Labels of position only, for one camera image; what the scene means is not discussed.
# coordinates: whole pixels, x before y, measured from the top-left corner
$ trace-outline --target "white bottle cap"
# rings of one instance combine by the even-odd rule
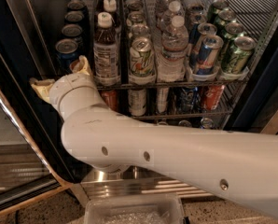
[[[107,12],[100,12],[98,15],[98,25],[103,28],[112,26],[112,17]]]
[[[171,10],[172,12],[176,12],[180,10],[180,2],[178,1],[173,1],[169,4],[169,10]]]
[[[173,27],[181,27],[185,24],[185,19],[182,16],[174,16],[171,23]]]
[[[104,10],[107,12],[113,12],[117,10],[116,0],[104,0]]]

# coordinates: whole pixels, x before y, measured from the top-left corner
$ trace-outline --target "speckled floor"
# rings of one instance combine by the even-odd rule
[[[183,200],[185,215],[192,224],[278,224],[277,220],[234,203]],[[17,213],[0,217],[0,224],[83,224],[85,209],[67,192],[34,203]]]

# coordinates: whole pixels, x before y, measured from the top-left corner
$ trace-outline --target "white plastic bin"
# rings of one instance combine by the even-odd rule
[[[111,218],[117,220],[118,217],[130,215],[134,217],[136,214],[140,217],[142,214],[152,212],[161,217],[163,224],[183,224],[182,203],[176,194],[170,193],[110,197],[90,201],[86,206],[84,224],[104,224]]]

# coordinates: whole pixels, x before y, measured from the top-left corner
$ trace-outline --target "robotic arm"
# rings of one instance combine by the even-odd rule
[[[49,101],[75,158],[144,167],[278,218],[278,136],[143,123],[110,110],[84,74],[57,80]]]

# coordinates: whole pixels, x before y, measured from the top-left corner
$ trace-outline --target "red can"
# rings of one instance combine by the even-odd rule
[[[208,86],[202,89],[202,108],[206,110],[215,110],[220,102],[225,85]]]
[[[118,92],[115,90],[112,91],[101,91],[101,96],[104,102],[111,108],[113,111],[118,112]]]

